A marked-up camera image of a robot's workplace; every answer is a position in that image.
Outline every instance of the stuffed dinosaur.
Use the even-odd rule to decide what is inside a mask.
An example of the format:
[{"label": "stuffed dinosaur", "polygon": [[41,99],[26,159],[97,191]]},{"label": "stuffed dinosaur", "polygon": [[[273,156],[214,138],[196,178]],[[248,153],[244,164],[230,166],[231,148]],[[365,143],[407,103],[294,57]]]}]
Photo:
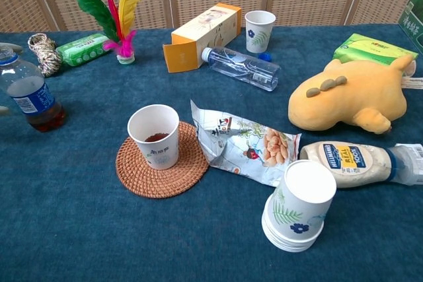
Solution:
[{"label": "stuffed dinosaur", "polygon": [[345,122],[376,134],[389,131],[391,121],[406,112],[401,79],[413,59],[403,55],[390,65],[332,60],[292,93],[290,122],[305,130],[326,130]]}]

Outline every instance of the crumpled plastic bag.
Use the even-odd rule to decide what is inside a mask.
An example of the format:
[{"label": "crumpled plastic bag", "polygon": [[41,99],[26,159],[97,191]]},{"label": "crumpled plastic bag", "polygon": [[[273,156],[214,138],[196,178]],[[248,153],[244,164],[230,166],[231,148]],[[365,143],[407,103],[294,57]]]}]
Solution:
[{"label": "crumpled plastic bag", "polygon": [[197,138],[209,165],[276,187],[297,160],[301,134],[291,135],[191,100]]}]

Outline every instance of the rattan coaster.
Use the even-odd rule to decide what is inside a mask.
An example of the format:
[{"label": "rattan coaster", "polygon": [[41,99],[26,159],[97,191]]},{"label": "rattan coaster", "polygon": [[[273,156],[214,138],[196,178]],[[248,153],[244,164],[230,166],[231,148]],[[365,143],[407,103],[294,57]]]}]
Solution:
[{"label": "rattan coaster", "polygon": [[207,167],[195,127],[186,122],[179,123],[179,159],[171,168],[150,168],[130,137],[124,141],[116,157],[116,173],[122,184],[132,193],[150,198],[185,192],[200,180]]}]

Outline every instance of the red feather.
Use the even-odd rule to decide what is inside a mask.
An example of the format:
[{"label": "red feather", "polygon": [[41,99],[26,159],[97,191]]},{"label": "red feather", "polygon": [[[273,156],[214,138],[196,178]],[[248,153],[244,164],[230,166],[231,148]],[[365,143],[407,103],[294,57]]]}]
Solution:
[{"label": "red feather", "polygon": [[107,0],[107,2],[108,2],[108,7],[110,9],[110,12],[112,13],[113,20],[116,23],[116,31],[118,33],[118,37],[119,39],[123,40],[124,37],[122,35],[122,30],[120,29],[118,8],[116,8],[116,5],[114,4],[114,0]]}]

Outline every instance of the table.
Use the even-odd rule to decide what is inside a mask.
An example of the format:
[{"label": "table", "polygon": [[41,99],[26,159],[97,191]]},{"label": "table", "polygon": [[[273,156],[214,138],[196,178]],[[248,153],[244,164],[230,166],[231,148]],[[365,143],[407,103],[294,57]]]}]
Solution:
[{"label": "table", "polygon": [[[291,254],[265,237],[261,215],[273,188],[215,168],[187,192],[147,199],[115,171],[126,124],[154,103],[192,123],[190,100],[286,133],[300,146],[323,140],[390,147],[421,143],[422,91],[404,90],[408,111],[386,135],[338,124],[301,131],[288,121],[295,87],[323,70],[353,32],[416,51],[399,26],[275,27],[268,51],[282,68],[274,92],[203,65],[167,73],[162,45],[171,30],[139,30],[136,61],[114,53],[46,79],[68,119],[58,130],[32,129],[5,94],[0,105],[0,280],[2,281],[417,281],[423,279],[423,187],[372,184],[338,190],[325,227],[307,251]],[[58,45],[94,32],[52,32]],[[25,47],[32,33],[0,34]],[[247,53],[245,31],[228,47]],[[423,76],[423,59],[417,60]]]}]

